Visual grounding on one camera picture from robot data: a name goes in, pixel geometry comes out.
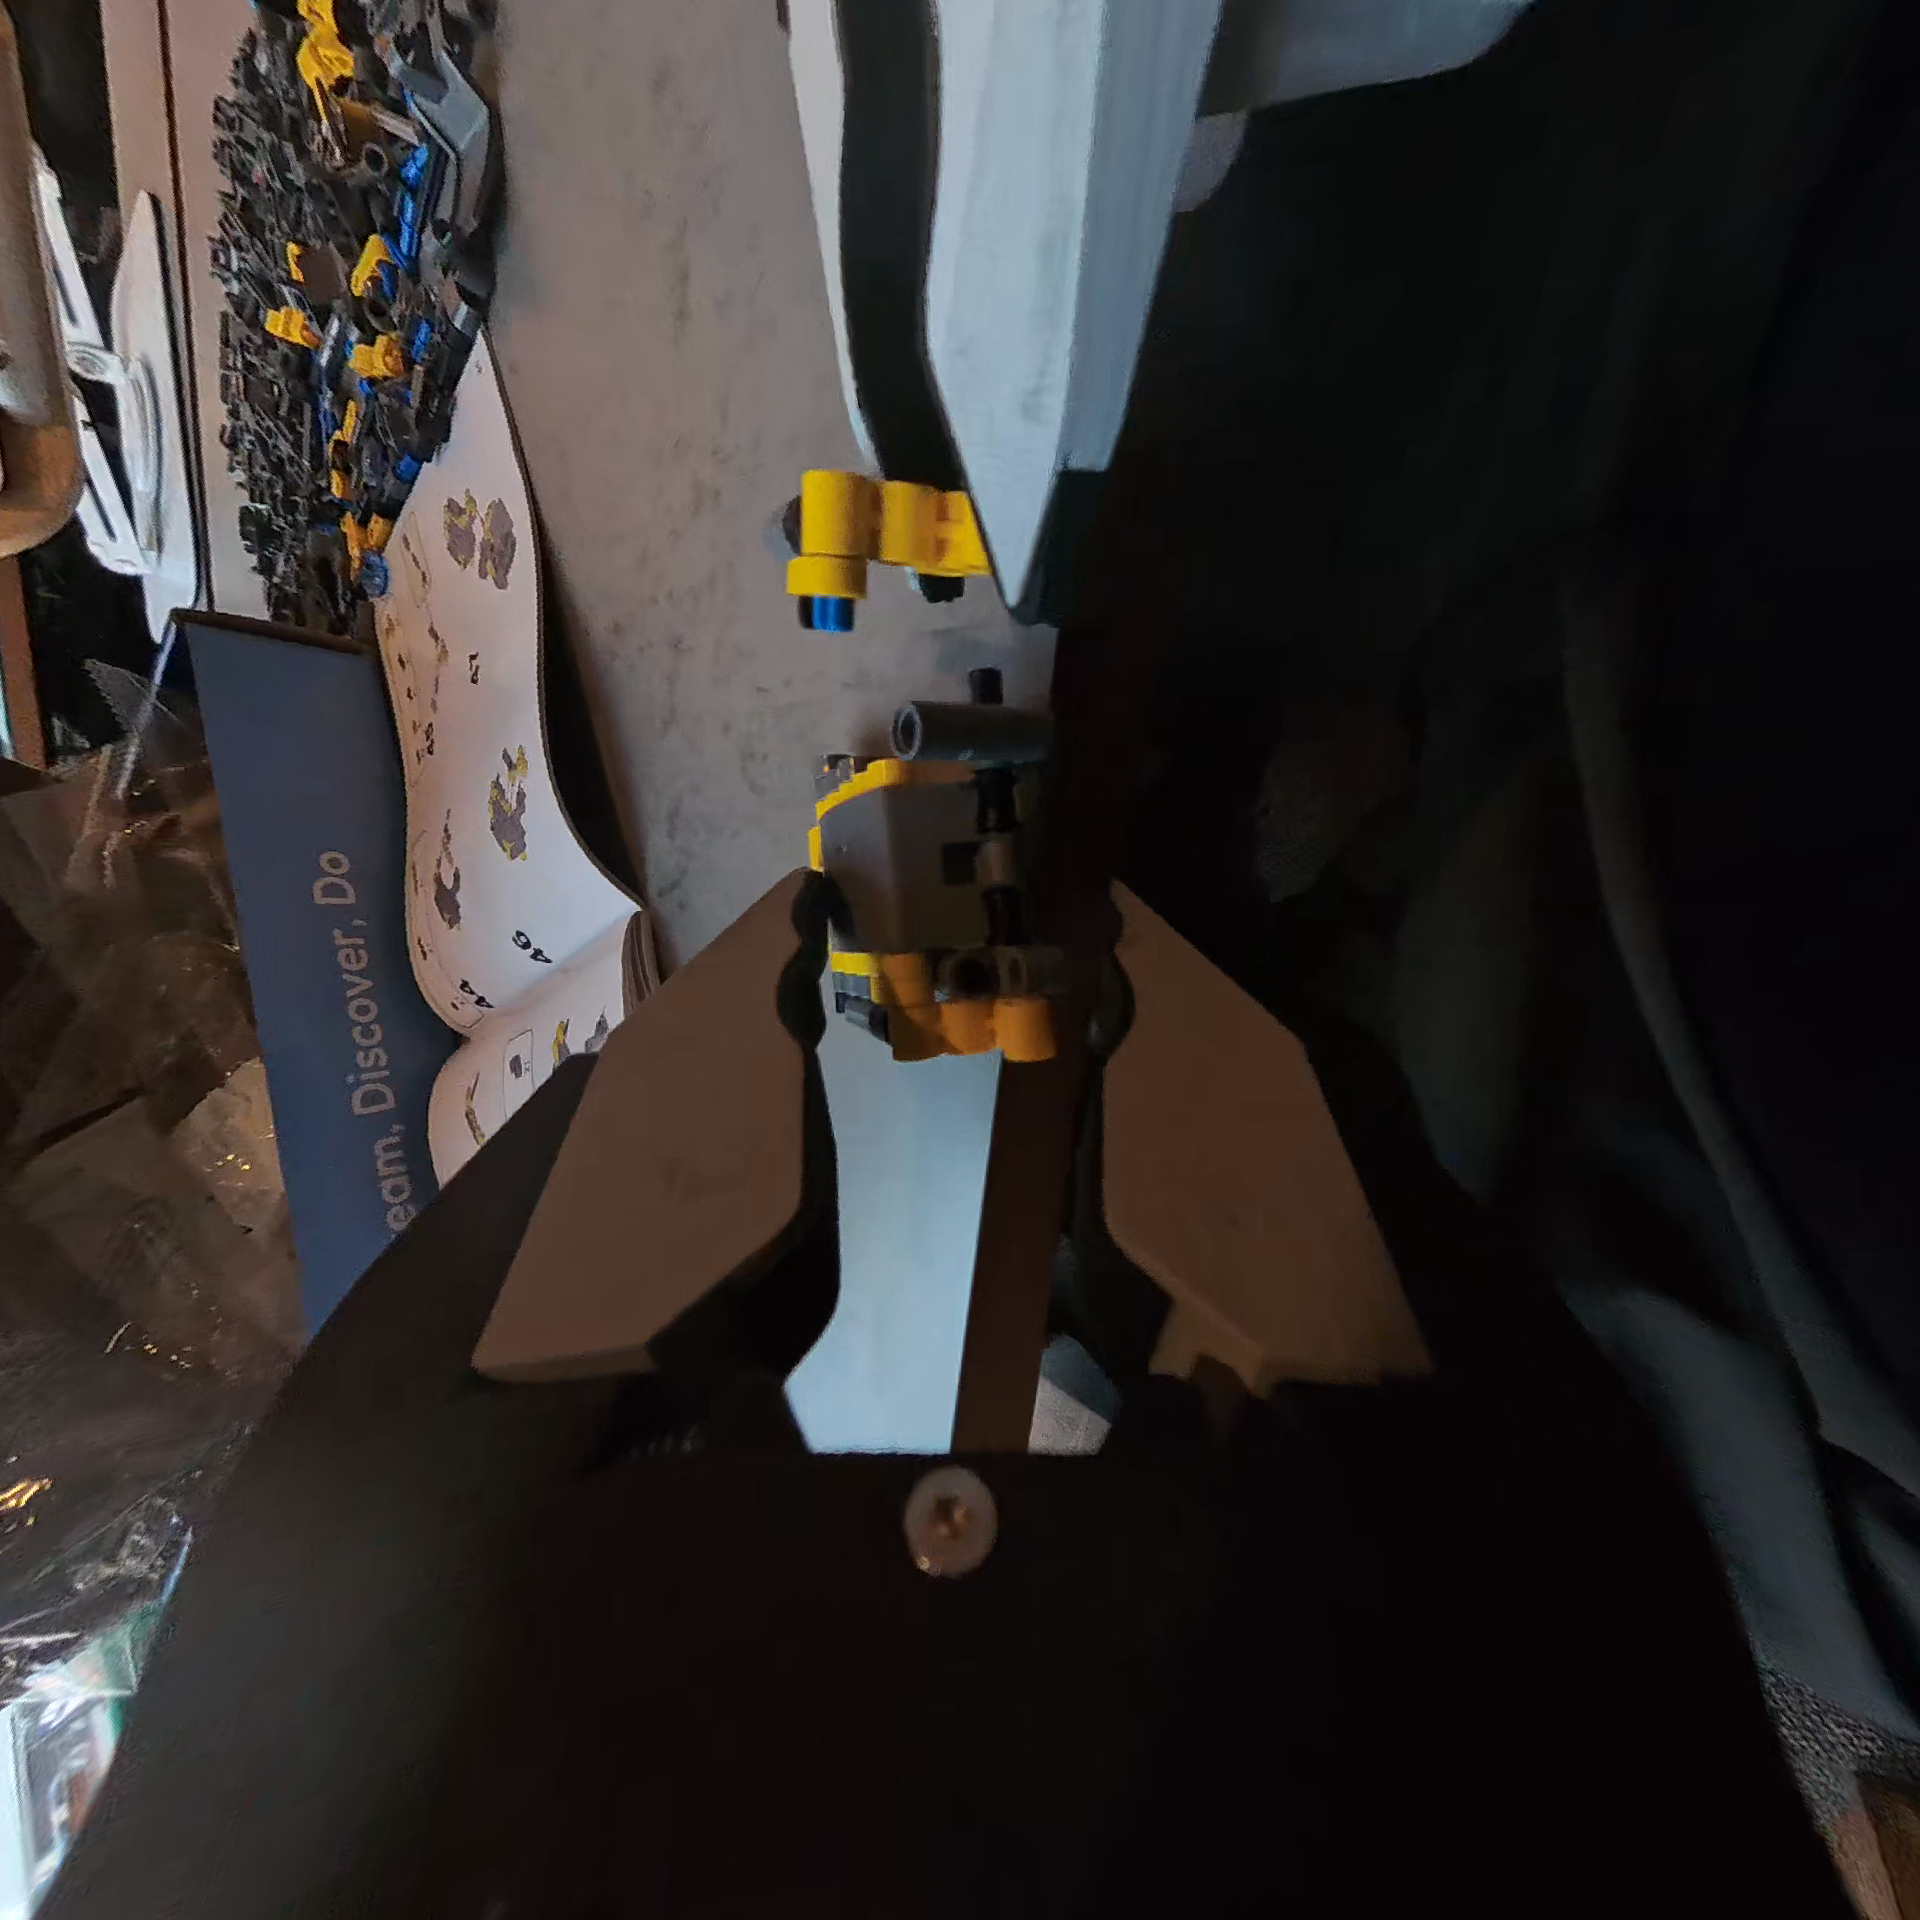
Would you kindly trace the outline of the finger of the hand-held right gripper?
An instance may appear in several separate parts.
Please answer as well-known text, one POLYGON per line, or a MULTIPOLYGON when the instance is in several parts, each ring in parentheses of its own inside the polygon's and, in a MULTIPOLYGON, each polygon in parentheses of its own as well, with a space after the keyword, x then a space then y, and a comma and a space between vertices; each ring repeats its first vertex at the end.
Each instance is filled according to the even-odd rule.
POLYGON ((939 3, 929 373, 992 575, 1114 462, 1218 3, 939 3))
POLYGON ((880 478, 961 490, 968 476, 929 357, 938 6, 791 3, 787 60, 856 443, 880 478))

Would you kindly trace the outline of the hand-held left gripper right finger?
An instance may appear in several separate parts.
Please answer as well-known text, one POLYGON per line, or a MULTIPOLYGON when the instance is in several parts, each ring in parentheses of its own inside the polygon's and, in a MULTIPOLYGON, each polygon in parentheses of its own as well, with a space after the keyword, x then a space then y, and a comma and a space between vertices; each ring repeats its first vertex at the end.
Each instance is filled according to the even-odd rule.
POLYGON ((1305 1045, 1125 885, 1100 1211, 1164 1298, 1153 1377, 1381 1386, 1434 1358, 1305 1045))

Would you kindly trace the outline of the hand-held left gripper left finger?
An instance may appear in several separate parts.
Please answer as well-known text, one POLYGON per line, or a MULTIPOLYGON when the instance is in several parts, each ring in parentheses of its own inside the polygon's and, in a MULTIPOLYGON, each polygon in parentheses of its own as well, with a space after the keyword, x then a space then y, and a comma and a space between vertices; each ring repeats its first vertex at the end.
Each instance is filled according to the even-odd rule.
POLYGON ((789 874, 595 1053, 475 1374, 784 1380, 820 1341, 840 1295, 832 906, 824 874, 789 874))

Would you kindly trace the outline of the yellow brick beam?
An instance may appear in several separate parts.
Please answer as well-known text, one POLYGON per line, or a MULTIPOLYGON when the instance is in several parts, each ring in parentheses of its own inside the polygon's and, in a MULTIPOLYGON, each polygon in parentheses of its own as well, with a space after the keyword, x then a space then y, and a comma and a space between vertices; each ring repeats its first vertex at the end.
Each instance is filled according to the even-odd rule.
POLYGON ((880 479, 863 470, 807 468, 800 476, 793 551, 784 590, 795 601, 868 596, 880 548, 880 479))

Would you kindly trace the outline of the yellow grey brick assembly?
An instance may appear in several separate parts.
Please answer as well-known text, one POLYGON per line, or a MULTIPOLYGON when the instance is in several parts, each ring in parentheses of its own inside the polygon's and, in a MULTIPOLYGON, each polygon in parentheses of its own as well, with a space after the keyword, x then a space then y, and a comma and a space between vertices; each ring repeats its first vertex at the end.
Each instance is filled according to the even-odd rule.
POLYGON ((965 699, 900 703, 887 741, 825 757, 815 780, 807 861, 836 892, 834 1013, 900 1065, 1050 1063, 1066 959, 1031 886, 1047 715, 978 666, 965 699))

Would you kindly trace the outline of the grey desk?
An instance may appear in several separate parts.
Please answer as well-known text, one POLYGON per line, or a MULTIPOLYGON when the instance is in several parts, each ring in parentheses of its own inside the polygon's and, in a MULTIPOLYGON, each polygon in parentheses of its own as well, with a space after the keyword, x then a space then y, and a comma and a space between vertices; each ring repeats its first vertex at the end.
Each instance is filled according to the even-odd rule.
MULTIPOLYGON (((491 345, 584 675, 615 850, 667 964, 805 854, 812 767, 997 666, 1045 706, 1053 636, 992 588, 882 580, 809 636, 776 507, 856 467, 776 4, 499 4, 503 215, 491 345)), ((984 1228, 1040 1070, 892 1063, 829 1018, 844 1289, 791 1395, 825 1450, 1027 1450, 1050 1252, 984 1228)))

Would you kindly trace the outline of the open instruction booklet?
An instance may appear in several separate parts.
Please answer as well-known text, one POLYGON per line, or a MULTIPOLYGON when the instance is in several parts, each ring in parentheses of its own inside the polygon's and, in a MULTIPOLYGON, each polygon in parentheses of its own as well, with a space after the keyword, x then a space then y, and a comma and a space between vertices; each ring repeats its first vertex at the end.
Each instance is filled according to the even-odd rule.
POLYGON ((644 906, 588 850, 560 794, 538 506, 487 334, 379 561, 407 939, 421 996, 455 1036, 426 1108, 448 1182, 661 985, 644 906))

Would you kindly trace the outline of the pile of loose brick pieces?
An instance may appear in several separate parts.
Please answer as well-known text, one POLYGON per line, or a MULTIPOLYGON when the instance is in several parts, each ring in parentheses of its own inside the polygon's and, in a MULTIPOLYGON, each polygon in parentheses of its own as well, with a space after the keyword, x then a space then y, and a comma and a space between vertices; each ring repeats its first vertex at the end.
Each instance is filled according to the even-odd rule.
POLYGON ((489 317, 487 3, 255 4, 212 105, 237 537, 281 627, 349 636, 489 317))

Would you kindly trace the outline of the crumpled clear plastic bag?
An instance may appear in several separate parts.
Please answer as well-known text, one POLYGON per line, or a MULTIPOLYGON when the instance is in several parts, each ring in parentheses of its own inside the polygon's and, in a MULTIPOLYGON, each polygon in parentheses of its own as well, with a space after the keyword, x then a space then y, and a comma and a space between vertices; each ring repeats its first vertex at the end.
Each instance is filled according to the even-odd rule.
POLYGON ((192 702, 2 806, 2 1684, 148 1611, 305 1340, 225 820, 192 702))

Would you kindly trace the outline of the person's body in black clothing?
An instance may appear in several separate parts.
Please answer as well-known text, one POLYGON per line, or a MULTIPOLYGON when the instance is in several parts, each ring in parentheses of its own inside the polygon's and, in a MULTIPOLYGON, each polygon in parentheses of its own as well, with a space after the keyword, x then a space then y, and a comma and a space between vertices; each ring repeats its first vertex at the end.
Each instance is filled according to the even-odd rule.
POLYGON ((1664 1443, 1916 1789, 1916 4, 1509 4, 1228 114, 1106 507, 1121 871, 1664 1443))

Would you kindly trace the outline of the wooden book stand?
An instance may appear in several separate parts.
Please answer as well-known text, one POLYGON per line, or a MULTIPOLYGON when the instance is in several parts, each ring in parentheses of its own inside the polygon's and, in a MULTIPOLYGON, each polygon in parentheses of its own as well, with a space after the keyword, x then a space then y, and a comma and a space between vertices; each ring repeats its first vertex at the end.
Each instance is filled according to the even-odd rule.
POLYGON ((2 553, 79 522, 92 558, 160 611, 201 598, 173 265, 155 196, 137 195, 103 324, 2 14, 2 553))

